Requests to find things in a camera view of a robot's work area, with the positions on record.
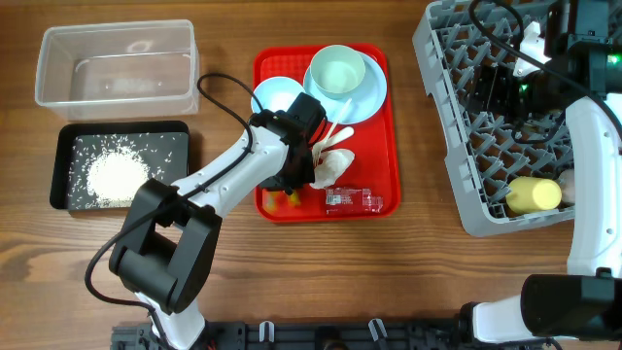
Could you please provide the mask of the mint green bowl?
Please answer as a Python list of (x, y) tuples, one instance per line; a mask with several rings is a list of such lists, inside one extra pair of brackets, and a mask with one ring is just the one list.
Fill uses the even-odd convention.
[(361, 54), (343, 45), (320, 49), (312, 57), (309, 70), (317, 88), (329, 98), (341, 98), (354, 91), (366, 73)]

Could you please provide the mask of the white rice pile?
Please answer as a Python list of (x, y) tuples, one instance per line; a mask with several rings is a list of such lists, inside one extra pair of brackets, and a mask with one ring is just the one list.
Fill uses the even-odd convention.
[(162, 181), (172, 164), (175, 136), (163, 133), (92, 134), (71, 146), (67, 208), (122, 208), (148, 180)]

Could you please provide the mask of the light blue bowl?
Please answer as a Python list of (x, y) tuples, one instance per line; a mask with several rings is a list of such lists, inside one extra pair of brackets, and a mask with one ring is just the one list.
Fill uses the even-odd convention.
[(254, 95), (264, 109), (276, 112), (287, 111), (302, 92), (304, 88), (296, 80), (277, 76), (262, 81), (255, 88)]

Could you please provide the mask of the yellow plastic cup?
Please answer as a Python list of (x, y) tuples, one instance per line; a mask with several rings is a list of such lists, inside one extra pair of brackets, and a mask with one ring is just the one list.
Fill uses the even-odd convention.
[(558, 207), (562, 190), (553, 180), (536, 177), (518, 177), (509, 183), (505, 197), (508, 207), (516, 214), (531, 214)]

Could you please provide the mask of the red snack wrapper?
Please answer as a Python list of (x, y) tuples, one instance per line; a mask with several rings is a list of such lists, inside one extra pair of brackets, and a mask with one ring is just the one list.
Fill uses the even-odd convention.
[(326, 212), (329, 216), (380, 213), (384, 199), (367, 188), (326, 189)]

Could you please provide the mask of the yellow snack wrapper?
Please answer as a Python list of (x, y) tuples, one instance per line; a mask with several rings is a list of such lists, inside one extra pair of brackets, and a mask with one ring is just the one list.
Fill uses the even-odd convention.
[(262, 194), (262, 207), (268, 213), (275, 213), (282, 207), (296, 208), (301, 205), (297, 191), (292, 191), (291, 193), (263, 191)]

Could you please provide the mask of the pink plastic cup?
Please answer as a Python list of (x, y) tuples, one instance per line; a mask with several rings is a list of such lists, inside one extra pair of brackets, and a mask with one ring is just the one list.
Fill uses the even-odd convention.
[(574, 170), (564, 170), (558, 177), (557, 183), (562, 192), (562, 201), (567, 204), (575, 203)]

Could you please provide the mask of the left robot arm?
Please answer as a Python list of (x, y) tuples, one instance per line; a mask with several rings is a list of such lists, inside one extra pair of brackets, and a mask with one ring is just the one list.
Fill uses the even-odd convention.
[(310, 139), (327, 113), (302, 92), (286, 111), (251, 115), (240, 139), (196, 173), (134, 196), (110, 270), (154, 316), (139, 349), (210, 343), (196, 297), (210, 273), (223, 219), (253, 189), (291, 194), (314, 182)]

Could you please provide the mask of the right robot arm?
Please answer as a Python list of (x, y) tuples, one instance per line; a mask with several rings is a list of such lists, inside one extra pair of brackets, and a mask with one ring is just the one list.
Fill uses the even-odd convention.
[(504, 346), (621, 338), (621, 49), (609, 35), (609, 10), (606, 1), (551, 4), (542, 58), (524, 51), (525, 33), (512, 42), (492, 38), (533, 71), (522, 77), (481, 68), (466, 107), (507, 117), (515, 128), (531, 115), (558, 113), (565, 120), (574, 231), (566, 274), (533, 274), (516, 297), (464, 305), (461, 341)]

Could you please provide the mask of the white napkin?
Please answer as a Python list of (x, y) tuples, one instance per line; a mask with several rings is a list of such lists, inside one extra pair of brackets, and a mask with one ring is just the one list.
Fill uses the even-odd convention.
[(325, 189), (336, 183), (355, 159), (355, 154), (347, 149), (336, 149), (320, 154), (320, 163), (314, 168), (315, 181), (310, 187)]

